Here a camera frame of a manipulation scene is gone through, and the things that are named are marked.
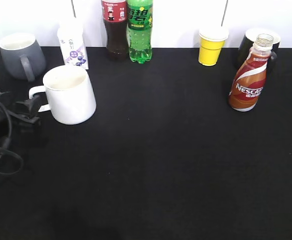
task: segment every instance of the green soda bottle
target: green soda bottle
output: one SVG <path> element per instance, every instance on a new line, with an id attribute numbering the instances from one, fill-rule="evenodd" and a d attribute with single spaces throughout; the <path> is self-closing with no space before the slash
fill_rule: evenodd
<path id="1" fill-rule="evenodd" d="M 150 44 L 153 0 L 128 0 L 129 56 L 144 64 L 152 57 Z"/>

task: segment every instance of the white wall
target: white wall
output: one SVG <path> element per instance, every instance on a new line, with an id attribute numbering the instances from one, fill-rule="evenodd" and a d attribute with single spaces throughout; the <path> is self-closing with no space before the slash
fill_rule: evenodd
<path id="1" fill-rule="evenodd" d="M 225 4 L 226 0 L 154 0 L 152 46 L 198 47 L 200 26 L 220 25 Z M 100 0 L 74 0 L 74 5 L 84 24 L 86 45 L 104 47 Z M 70 0 L 0 0 L 0 38 L 29 32 L 42 46 L 58 46 L 58 19 L 71 14 Z M 226 47 L 238 47 L 246 29 L 266 27 L 282 36 L 282 47 L 292 48 L 292 0 L 229 0 L 224 25 L 230 29 Z"/>

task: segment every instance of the mug handle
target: mug handle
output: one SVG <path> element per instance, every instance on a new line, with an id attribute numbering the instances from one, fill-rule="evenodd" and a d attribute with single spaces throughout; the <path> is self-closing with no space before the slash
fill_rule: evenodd
<path id="1" fill-rule="evenodd" d="M 37 94 L 37 93 L 45 93 L 45 92 L 46 92 L 45 86 L 32 87 L 29 90 L 29 99 L 32 99 L 34 97 L 34 95 Z M 42 113 L 42 112 L 46 112 L 46 111 L 49 111 L 49 110 L 50 110 L 50 106 L 49 106 L 49 104 L 46 104 L 46 105 L 41 106 L 38 112 Z"/>
<path id="2" fill-rule="evenodd" d="M 31 69 L 29 59 L 25 55 L 23 55 L 20 57 L 20 62 L 21 62 L 22 67 L 24 68 L 28 82 L 30 83 L 30 82 L 35 81 L 35 76 Z"/>
<path id="3" fill-rule="evenodd" d="M 267 73 L 270 74 L 273 70 L 273 68 L 275 67 L 276 65 L 276 62 L 277 62 L 277 54 L 274 52 L 274 51 L 271 51 L 271 55 L 270 55 L 270 58 L 268 60 L 268 66 L 267 66 Z"/>

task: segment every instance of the plastic bottle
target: plastic bottle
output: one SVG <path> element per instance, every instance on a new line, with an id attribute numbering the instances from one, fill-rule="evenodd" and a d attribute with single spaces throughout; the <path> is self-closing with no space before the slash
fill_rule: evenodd
<path id="1" fill-rule="evenodd" d="M 88 69 L 88 56 L 83 39 L 84 29 L 75 17 L 60 22 L 57 36 L 65 65 L 81 66 Z"/>
<path id="2" fill-rule="evenodd" d="M 133 62 L 144 64 L 152 57 L 153 0 L 127 0 L 130 36 L 129 56 Z"/>
<path id="3" fill-rule="evenodd" d="M 126 0 L 102 0 L 102 13 L 107 31 L 108 56 L 112 60 L 124 60 L 128 56 L 127 2 Z"/>
<path id="4" fill-rule="evenodd" d="M 250 111 L 257 104 L 266 82 L 268 58 L 274 38 L 260 34 L 250 54 L 238 70 L 229 93 L 230 106 L 240 112 Z"/>

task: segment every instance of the yellow paper cup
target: yellow paper cup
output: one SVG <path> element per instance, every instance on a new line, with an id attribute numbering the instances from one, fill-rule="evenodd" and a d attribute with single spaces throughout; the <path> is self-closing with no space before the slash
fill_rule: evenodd
<path id="1" fill-rule="evenodd" d="M 213 66 L 218 61 L 229 31 L 223 26 L 207 27 L 200 29 L 199 35 L 201 38 L 199 62 L 205 66 Z"/>

